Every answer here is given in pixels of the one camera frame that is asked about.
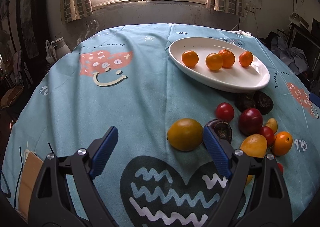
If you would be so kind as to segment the white oval plate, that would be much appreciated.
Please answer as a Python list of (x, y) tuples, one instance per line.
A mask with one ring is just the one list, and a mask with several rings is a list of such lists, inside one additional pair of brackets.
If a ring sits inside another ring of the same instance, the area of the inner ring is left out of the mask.
[(169, 55), (186, 75), (218, 90), (252, 92), (270, 80), (267, 67), (252, 51), (223, 40), (182, 38), (169, 46)]

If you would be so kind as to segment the light blue printed tablecloth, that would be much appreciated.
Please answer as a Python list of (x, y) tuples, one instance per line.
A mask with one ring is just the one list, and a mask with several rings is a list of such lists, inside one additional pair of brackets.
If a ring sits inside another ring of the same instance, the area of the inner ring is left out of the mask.
[(267, 119), (289, 132), (284, 168), (292, 214), (298, 218), (319, 188), (319, 109), (298, 77), (257, 38), (183, 24), (129, 25), (107, 29), (55, 63), (13, 125), (1, 187), (15, 201), (21, 165), (29, 154), (63, 157), (85, 148), (115, 126), (119, 141), (95, 187), (119, 226), (201, 226), (228, 181), (199, 146), (180, 152), (167, 141), (177, 120), (204, 125), (216, 106), (235, 94), (216, 91), (184, 74), (169, 46), (205, 37), (240, 46), (267, 67), (264, 92), (274, 103)]

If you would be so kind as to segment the green-orange small fruit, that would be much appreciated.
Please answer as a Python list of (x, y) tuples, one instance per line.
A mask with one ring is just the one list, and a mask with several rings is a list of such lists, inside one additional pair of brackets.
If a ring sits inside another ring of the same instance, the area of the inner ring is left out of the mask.
[(203, 127), (194, 119), (183, 118), (174, 122), (167, 132), (169, 144), (183, 152), (193, 151), (202, 144)]

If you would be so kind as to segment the small orange kumquat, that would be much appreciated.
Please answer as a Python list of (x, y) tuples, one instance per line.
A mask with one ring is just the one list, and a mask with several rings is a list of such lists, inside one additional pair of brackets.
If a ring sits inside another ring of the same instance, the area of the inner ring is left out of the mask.
[(283, 156), (290, 151), (292, 144), (293, 137), (289, 132), (279, 132), (275, 135), (272, 153), (277, 157)]

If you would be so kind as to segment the yellow fruit behind oranges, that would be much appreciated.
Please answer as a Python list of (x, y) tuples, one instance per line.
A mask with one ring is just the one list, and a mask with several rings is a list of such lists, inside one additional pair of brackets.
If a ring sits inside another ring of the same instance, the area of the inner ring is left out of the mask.
[(268, 119), (268, 121), (266, 122), (265, 126), (269, 127), (270, 129), (272, 129), (274, 134), (278, 130), (278, 123), (277, 123), (277, 120), (275, 118)]

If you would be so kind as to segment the small rough tangerine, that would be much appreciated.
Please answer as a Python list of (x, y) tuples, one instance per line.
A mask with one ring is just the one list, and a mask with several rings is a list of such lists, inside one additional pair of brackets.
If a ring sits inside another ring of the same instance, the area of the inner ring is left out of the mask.
[(244, 51), (240, 56), (239, 56), (239, 63), (242, 67), (247, 68), (251, 65), (253, 62), (253, 54), (250, 51)]

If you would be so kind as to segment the red plum front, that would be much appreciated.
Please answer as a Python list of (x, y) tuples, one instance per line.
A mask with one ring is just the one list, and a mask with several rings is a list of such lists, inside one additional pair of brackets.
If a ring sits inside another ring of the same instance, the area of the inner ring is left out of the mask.
[(283, 168), (283, 165), (281, 165), (281, 163), (277, 163), (278, 167), (279, 167), (279, 170), (281, 172), (281, 174), (284, 173), (284, 168)]

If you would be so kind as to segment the wall power socket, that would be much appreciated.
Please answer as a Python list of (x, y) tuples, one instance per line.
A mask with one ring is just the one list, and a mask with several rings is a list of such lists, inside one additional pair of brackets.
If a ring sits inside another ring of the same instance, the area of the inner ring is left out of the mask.
[(246, 10), (248, 11), (248, 12), (251, 12), (251, 13), (256, 13), (256, 6), (254, 5), (254, 4), (252, 4), (252, 3), (247, 3), (246, 4)]

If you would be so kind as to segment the yellow-orange round fruit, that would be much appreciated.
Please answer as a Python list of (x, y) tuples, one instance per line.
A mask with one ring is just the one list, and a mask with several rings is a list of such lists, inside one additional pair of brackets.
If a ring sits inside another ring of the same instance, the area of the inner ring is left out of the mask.
[(240, 149), (248, 156), (263, 158), (267, 150), (267, 140), (260, 134), (253, 134), (244, 139)]

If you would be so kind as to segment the smooth orange with stem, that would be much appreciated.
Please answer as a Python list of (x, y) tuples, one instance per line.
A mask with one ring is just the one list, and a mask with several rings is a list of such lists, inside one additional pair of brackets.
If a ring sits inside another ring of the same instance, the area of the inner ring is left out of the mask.
[(193, 68), (199, 62), (199, 56), (195, 51), (188, 50), (182, 53), (181, 60), (185, 66)]

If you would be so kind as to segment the large dark red plum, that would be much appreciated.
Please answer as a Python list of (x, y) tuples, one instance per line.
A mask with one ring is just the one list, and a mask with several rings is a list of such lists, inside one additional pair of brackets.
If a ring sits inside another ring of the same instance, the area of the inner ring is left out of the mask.
[(238, 128), (245, 136), (256, 134), (262, 126), (263, 117), (256, 108), (248, 108), (239, 116)]

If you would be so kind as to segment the dark framed picture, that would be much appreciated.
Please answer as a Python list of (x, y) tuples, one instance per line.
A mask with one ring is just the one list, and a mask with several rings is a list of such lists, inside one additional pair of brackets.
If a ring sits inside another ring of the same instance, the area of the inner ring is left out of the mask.
[(18, 37), (26, 59), (32, 59), (39, 55), (38, 42), (34, 30), (33, 3), (34, 0), (16, 0)]

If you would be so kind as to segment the large rough tangerine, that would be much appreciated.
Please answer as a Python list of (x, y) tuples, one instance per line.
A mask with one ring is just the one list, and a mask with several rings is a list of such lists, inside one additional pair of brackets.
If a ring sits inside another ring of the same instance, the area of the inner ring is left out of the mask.
[(222, 57), (223, 60), (223, 68), (229, 69), (235, 63), (235, 55), (232, 51), (227, 49), (222, 49), (218, 52), (218, 54)]

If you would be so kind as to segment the small red plum back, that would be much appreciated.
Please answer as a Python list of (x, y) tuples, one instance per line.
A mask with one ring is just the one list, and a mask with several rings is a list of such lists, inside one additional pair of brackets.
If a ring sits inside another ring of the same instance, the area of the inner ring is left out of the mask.
[(234, 118), (234, 108), (231, 104), (223, 102), (216, 107), (215, 114), (218, 119), (231, 122)]

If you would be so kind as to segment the dark purple passion fruit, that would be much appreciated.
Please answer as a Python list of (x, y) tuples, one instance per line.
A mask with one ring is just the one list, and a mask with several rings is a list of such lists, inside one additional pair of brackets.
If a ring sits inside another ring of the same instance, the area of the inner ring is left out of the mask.
[(229, 144), (232, 143), (233, 132), (227, 121), (213, 119), (210, 120), (206, 126), (211, 128), (220, 139), (228, 141)]

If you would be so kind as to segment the white kettle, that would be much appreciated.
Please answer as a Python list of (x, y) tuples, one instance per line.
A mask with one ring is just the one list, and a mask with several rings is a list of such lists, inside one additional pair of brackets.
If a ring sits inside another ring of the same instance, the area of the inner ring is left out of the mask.
[(55, 62), (57, 62), (59, 59), (70, 52), (70, 48), (65, 43), (63, 37), (57, 38), (52, 42), (49, 42), (48, 40), (46, 41), (46, 61), (50, 65), (53, 65)]

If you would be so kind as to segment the pile of grey clothes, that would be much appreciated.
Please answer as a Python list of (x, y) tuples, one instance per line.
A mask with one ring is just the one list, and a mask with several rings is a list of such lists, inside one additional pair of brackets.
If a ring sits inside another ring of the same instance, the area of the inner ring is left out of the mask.
[(308, 72), (308, 80), (319, 81), (319, 45), (300, 32), (295, 32), (290, 43), (280, 35), (270, 32), (260, 41), (296, 75)]

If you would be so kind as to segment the red plum middle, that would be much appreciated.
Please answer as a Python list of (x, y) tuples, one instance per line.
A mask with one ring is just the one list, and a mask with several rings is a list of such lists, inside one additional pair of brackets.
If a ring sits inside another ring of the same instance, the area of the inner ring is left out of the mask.
[(267, 140), (268, 146), (272, 146), (274, 144), (274, 132), (270, 127), (261, 127), (258, 134), (262, 135)]

